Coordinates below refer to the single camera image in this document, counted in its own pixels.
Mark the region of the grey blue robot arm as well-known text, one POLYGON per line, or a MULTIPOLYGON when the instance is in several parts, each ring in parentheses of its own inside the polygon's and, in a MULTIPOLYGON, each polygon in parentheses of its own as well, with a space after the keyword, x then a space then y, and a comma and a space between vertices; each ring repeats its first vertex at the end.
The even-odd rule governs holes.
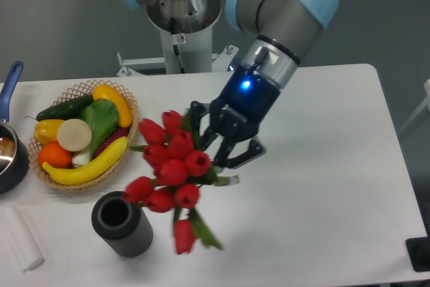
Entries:
POLYGON ((207 149, 218 137, 214 157, 220 169, 236 169, 261 156, 259 125, 318 37, 327 29, 339 0, 122 0, 146 8, 158 29, 169 74, 212 70, 212 28, 225 15, 236 30, 255 36, 220 95, 193 102, 191 128, 207 149))

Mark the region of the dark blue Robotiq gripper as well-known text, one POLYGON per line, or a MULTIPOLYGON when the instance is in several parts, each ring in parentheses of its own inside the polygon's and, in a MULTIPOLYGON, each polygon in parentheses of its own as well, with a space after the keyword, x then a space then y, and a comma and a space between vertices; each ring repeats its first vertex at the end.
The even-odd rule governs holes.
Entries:
POLYGON ((259 125, 280 95, 280 90, 258 73, 239 66, 210 104, 192 101, 188 109, 189 125, 195 146, 201 151, 223 136, 213 164, 221 169, 238 169, 265 154, 257 138, 259 125), (200 134, 201 121, 210 115, 210 124, 200 134), (229 157, 234 144, 250 139, 247 150, 229 157))

